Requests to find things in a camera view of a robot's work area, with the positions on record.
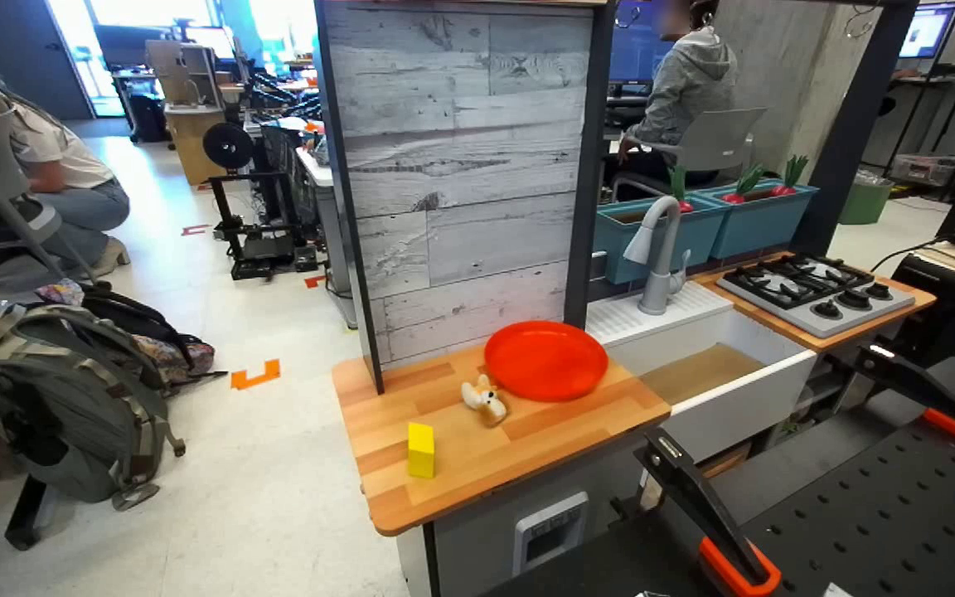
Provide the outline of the small beige plush toy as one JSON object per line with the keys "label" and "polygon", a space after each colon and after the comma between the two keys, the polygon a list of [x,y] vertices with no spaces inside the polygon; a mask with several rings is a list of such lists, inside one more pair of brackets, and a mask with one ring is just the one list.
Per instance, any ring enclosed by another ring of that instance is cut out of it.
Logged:
{"label": "small beige plush toy", "polygon": [[508,417],[508,402],[487,376],[459,384],[459,402],[477,416],[480,423],[493,428]]}

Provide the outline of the orange plastic plate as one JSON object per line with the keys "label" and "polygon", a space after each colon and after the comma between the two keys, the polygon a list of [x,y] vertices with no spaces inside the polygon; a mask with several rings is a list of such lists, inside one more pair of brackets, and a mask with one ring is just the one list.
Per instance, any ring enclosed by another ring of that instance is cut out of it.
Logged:
{"label": "orange plastic plate", "polygon": [[510,396],[530,402],[573,402],[589,396],[611,368],[597,337],[561,320],[518,320],[484,343],[484,372]]}

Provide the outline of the grey toy faucet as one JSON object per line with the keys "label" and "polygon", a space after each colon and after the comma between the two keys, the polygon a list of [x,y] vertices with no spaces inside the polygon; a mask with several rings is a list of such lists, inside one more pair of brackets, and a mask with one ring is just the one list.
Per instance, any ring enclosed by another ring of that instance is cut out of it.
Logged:
{"label": "grey toy faucet", "polygon": [[676,235],[678,235],[678,202],[674,194],[658,194],[648,202],[634,238],[622,250],[627,261],[648,270],[643,296],[636,303],[643,316],[663,316],[671,299],[686,283],[686,272],[674,265]]}

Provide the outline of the left toy radish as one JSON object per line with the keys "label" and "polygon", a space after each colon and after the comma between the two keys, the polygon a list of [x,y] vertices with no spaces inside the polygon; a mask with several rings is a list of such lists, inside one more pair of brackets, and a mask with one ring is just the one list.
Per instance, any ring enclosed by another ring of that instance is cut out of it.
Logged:
{"label": "left toy radish", "polygon": [[692,211],[692,202],[686,200],[686,170],[671,166],[671,194],[678,202],[678,211]]}

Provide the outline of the toy radish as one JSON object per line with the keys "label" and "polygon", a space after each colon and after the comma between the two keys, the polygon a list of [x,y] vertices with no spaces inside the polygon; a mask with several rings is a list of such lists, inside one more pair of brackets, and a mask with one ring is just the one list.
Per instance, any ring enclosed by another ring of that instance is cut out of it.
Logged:
{"label": "toy radish", "polygon": [[678,211],[692,211],[692,202],[686,200],[686,170],[671,166],[671,194],[678,202]]}
{"label": "toy radish", "polygon": [[794,191],[802,170],[808,166],[804,156],[788,156],[779,171],[745,171],[727,194],[727,207],[745,207],[757,200],[787,200]]}

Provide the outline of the white toy sink basin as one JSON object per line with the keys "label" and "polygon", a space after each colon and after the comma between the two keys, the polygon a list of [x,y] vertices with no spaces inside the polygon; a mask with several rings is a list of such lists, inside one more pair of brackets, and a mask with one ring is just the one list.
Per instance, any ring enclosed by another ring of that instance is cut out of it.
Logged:
{"label": "white toy sink basin", "polygon": [[588,305],[588,333],[671,406],[663,430],[692,462],[787,421],[817,364],[811,348],[695,283],[663,316],[643,316],[636,296],[597,299]]}

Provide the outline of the grey toy stove top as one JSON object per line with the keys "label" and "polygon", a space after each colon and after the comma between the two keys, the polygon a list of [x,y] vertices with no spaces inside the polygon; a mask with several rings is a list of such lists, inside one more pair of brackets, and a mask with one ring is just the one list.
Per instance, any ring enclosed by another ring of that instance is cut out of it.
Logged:
{"label": "grey toy stove top", "polygon": [[912,305],[912,296],[880,283],[873,272],[818,254],[779,254],[736,265],[719,274],[719,290],[817,337],[853,333]]}

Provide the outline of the right toy radish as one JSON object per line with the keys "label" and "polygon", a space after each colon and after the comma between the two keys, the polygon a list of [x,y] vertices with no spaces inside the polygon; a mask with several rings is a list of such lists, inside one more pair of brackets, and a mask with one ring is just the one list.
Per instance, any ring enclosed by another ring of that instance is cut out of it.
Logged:
{"label": "right toy radish", "polygon": [[794,191],[802,170],[808,166],[804,156],[788,156],[779,171],[745,171],[727,194],[727,207],[745,207],[757,200],[787,200]]}

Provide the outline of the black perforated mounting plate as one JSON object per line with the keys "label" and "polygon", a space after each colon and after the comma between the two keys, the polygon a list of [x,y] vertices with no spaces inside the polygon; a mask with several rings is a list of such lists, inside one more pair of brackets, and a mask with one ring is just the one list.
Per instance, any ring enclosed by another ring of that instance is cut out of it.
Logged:
{"label": "black perforated mounting plate", "polygon": [[914,423],[745,524],[782,597],[955,597],[955,440]]}

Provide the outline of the yellow block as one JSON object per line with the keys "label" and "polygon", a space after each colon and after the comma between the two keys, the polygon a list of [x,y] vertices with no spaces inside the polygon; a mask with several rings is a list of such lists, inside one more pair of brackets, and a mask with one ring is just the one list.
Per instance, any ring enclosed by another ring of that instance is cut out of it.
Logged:
{"label": "yellow block", "polygon": [[434,476],[437,473],[437,439],[430,423],[406,423],[406,473]]}

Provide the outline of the grey wood backsplash panel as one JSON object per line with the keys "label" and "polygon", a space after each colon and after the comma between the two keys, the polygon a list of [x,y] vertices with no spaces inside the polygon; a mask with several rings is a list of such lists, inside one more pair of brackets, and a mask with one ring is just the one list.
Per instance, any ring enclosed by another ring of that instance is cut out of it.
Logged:
{"label": "grey wood backsplash panel", "polygon": [[612,0],[316,0],[366,364],[570,305]]}

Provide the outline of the orange floor marker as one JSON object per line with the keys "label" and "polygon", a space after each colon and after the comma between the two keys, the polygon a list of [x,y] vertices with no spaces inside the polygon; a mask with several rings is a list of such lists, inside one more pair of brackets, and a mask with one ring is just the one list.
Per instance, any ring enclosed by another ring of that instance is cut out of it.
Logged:
{"label": "orange floor marker", "polygon": [[274,381],[274,378],[282,378],[282,362],[277,362],[277,359],[268,359],[257,372],[231,372],[231,376],[228,376],[228,384],[231,384],[235,391],[249,391],[249,388],[268,384],[268,381]]}

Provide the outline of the near black orange clamp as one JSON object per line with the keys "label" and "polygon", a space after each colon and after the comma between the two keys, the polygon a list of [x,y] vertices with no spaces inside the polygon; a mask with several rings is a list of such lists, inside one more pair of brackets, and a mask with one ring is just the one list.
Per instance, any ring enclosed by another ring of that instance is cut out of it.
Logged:
{"label": "near black orange clamp", "polygon": [[666,433],[648,430],[636,448],[643,472],[700,526],[695,556],[727,597],[776,597],[782,571],[738,529],[692,456]]}

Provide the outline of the black orange clamp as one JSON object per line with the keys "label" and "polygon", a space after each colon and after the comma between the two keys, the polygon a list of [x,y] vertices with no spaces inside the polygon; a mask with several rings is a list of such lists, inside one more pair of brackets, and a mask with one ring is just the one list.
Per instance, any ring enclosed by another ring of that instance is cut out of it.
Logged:
{"label": "black orange clamp", "polygon": [[920,407],[920,421],[955,439],[955,396],[914,362],[886,346],[864,346],[859,351],[859,372],[912,399]]}
{"label": "black orange clamp", "polygon": [[738,529],[692,456],[666,433],[648,430],[636,448],[643,472],[700,526],[695,556],[727,597],[776,597],[782,571]]}

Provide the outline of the right teal planter box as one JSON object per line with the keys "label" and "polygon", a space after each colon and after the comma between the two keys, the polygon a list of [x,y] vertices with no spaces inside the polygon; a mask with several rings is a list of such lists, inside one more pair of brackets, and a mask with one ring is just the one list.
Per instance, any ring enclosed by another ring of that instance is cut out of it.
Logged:
{"label": "right teal planter box", "polygon": [[794,185],[792,194],[787,200],[757,200],[745,207],[727,207],[724,194],[731,190],[727,185],[703,185],[692,191],[695,202],[719,208],[724,225],[711,243],[711,254],[719,261],[736,257],[736,254],[752,254],[766,250],[787,250],[817,200],[817,185]]}

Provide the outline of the seated person grey hoodie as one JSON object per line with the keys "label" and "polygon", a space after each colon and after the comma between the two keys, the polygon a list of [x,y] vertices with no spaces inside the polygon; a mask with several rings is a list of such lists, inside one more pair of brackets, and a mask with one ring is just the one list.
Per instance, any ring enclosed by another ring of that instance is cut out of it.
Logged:
{"label": "seated person grey hoodie", "polygon": [[671,41],[648,85],[643,115],[622,133],[605,175],[671,175],[663,145],[678,145],[688,124],[731,106],[731,45],[715,29],[719,0],[671,0],[658,36]]}

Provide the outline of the crouching person beige shirt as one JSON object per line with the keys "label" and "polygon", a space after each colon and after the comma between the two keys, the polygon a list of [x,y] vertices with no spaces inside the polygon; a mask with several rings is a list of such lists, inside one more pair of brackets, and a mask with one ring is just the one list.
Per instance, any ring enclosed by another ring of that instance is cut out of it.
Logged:
{"label": "crouching person beige shirt", "polygon": [[89,274],[126,265],[130,252],[111,235],[130,220],[118,175],[66,124],[4,83],[0,115],[10,118],[10,150],[26,171],[31,194],[64,220],[49,243],[64,265]]}

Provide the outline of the far black orange clamp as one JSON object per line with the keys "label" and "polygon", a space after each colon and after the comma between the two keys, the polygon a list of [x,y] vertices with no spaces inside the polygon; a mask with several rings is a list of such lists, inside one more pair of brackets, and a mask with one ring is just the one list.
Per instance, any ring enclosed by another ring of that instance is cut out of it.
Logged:
{"label": "far black orange clamp", "polygon": [[920,421],[955,439],[955,396],[914,362],[886,346],[864,346],[859,351],[859,372],[912,399],[920,407]]}

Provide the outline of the grey backpack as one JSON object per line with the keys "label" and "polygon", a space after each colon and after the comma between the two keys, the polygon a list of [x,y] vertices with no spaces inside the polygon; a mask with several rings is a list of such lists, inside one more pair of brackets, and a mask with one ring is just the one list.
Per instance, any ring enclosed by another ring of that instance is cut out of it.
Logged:
{"label": "grey backpack", "polygon": [[161,454],[184,454],[169,399],[201,378],[215,348],[105,283],[0,312],[0,439],[72,501],[148,501]]}

